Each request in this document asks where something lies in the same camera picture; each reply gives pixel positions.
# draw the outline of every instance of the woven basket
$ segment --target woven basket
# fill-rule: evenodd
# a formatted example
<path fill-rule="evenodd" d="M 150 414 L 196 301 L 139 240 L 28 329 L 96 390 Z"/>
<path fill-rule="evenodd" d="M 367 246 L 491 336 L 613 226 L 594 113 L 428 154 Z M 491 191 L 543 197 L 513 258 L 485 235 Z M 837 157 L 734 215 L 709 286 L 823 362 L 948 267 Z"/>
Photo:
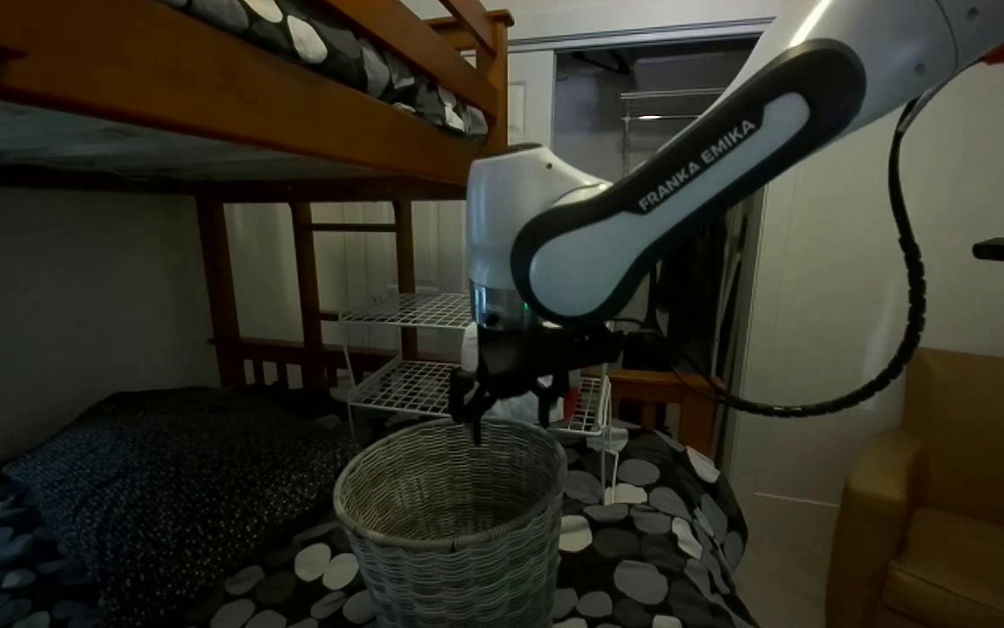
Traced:
<path fill-rule="evenodd" d="M 382 624 L 550 621 L 565 450 L 550 432 L 426 424 L 367 446 L 336 483 Z"/>

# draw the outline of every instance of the wall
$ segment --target wall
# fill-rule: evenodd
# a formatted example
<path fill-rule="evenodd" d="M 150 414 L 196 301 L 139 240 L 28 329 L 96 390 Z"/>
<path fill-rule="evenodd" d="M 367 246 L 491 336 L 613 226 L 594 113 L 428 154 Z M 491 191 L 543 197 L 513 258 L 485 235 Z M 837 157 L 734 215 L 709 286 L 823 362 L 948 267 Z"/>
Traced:
<path fill-rule="evenodd" d="M 326 204 L 318 225 L 391 225 L 389 204 Z M 469 291 L 463 204 L 417 204 L 418 291 Z M 292 261 L 292 225 L 286 205 L 229 205 L 229 251 L 241 333 L 253 337 L 300 343 L 300 297 Z M 393 235 L 313 235 L 318 286 L 326 312 L 367 312 L 399 291 Z M 342 347 L 346 329 L 326 325 L 326 343 Z M 367 329 L 353 347 L 393 348 L 391 329 Z M 454 348 L 458 337 L 421 336 L 421 348 Z"/>
<path fill-rule="evenodd" d="M 748 398 L 835 398 L 896 348 L 908 286 L 885 200 L 889 130 L 860 130 L 769 185 Z M 1004 267 L 973 258 L 977 240 L 1004 236 L 1004 67 L 971 71 L 925 113 L 902 179 L 927 254 L 925 347 L 1004 357 Z M 800 588 L 787 600 L 819 608 L 842 486 L 896 411 L 899 389 L 830 420 L 736 420 L 734 479 L 763 532 L 757 549 L 779 574 L 817 577 L 771 579 L 776 591 Z"/>
<path fill-rule="evenodd" d="M 0 456 L 90 401 L 212 385 L 184 200 L 0 191 Z"/>
<path fill-rule="evenodd" d="M 597 40 L 655 42 L 655 40 L 721 40 L 757 32 L 780 0 L 485 0 L 513 12 L 513 44 L 565 50 Z M 412 12 L 448 14 L 441 0 L 407 0 Z"/>

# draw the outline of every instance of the shelf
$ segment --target shelf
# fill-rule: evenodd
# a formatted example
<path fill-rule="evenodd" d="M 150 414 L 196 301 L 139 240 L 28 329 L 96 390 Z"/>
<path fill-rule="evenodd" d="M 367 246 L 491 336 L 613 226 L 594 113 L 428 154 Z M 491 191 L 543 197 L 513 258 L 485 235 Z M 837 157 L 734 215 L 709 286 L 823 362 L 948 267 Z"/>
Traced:
<path fill-rule="evenodd" d="M 463 333 L 472 325 L 472 297 L 469 294 L 391 294 L 367 312 L 348 312 L 342 321 Z"/>
<path fill-rule="evenodd" d="M 377 411 L 448 414 L 449 369 L 454 362 L 391 361 L 348 394 L 348 404 Z"/>
<path fill-rule="evenodd" d="M 399 414 L 448 414 L 449 369 L 454 362 L 391 361 L 348 394 L 348 404 Z M 550 429 L 575 435 L 604 432 L 600 404 L 608 404 L 608 385 L 600 375 L 587 375 L 578 389 L 578 408 L 572 408 L 572 414 L 550 420 Z"/>

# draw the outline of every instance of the dark bedspread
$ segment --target dark bedspread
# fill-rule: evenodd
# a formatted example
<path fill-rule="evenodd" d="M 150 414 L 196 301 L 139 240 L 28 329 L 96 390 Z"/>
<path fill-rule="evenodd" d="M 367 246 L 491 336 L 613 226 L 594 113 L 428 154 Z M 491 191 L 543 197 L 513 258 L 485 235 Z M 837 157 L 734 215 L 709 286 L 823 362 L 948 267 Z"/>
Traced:
<path fill-rule="evenodd" d="M 609 504 L 600 456 L 569 443 L 558 624 L 752 624 L 734 583 L 748 521 L 709 456 L 638 435 Z M 0 624 L 100 621 L 100 588 L 56 536 L 31 491 L 0 475 Z M 150 588 L 181 591 L 174 577 L 150 577 Z M 245 551 L 215 588 L 200 591 L 200 605 L 188 600 L 164 624 L 374 624 L 360 562 L 329 510 L 298 515 L 291 534 Z"/>

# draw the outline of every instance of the door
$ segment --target door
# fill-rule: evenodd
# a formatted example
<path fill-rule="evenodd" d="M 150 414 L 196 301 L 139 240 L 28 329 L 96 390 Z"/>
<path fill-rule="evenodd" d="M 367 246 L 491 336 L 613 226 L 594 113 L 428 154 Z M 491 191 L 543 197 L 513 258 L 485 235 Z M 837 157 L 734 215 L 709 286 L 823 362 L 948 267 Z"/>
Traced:
<path fill-rule="evenodd" d="M 509 143 L 550 143 L 556 54 L 509 56 Z"/>

